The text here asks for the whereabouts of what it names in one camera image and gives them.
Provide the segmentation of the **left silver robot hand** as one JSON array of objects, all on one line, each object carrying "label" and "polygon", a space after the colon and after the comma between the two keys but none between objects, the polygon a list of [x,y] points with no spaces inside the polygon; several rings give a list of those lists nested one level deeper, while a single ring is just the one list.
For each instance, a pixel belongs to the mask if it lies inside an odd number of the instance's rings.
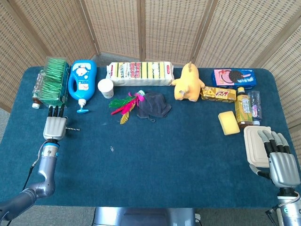
[{"label": "left silver robot hand", "polygon": [[48,116],[46,119],[43,137],[45,140],[54,139],[60,141],[66,133],[67,117],[63,116],[65,104],[62,104],[60,110],[59,106],[49,107]]}]

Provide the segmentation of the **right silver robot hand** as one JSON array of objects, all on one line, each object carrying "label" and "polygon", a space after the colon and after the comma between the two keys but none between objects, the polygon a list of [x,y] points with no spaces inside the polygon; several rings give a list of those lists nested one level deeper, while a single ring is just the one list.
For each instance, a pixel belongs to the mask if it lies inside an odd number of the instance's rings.
[{"label": "right silver robot hand", "polygon": [[270,179],[278,188],[295,188],[301,184],[295,156],[282,133],[259,130],[269,162],[269,172],[258,169],[250,164],[252,172],[260,177]]}]

